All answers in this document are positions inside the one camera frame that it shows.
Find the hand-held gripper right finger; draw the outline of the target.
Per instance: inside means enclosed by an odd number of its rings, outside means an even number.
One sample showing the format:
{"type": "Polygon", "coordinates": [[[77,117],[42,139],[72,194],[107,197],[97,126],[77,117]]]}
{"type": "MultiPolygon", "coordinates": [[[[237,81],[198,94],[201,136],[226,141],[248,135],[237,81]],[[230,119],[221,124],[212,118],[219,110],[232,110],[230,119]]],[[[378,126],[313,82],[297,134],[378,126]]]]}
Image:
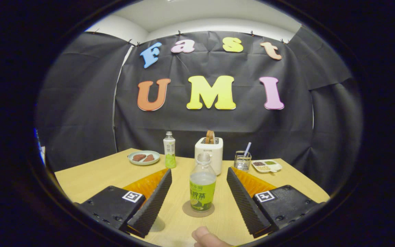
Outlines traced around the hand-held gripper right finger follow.
{"type": "Polygon", "coordinates": [[[323,206],[290,185],[275,186],[230,167],[226,180],[249,233],[260,237],[278,231],[323,206]]]}

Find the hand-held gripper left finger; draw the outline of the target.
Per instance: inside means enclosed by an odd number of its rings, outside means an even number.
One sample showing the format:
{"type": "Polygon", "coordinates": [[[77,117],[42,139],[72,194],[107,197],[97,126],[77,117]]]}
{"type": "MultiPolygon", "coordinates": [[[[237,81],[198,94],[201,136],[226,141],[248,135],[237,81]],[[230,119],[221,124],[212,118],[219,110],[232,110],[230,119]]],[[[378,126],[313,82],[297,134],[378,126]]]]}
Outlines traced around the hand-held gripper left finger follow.
{"type": "Polygon", "coordinates": [[[76,206],[101,224],[144,238],[158,216],[171,182],[171,169],[166,168],[124,188],[108,186],[76,206]]]}

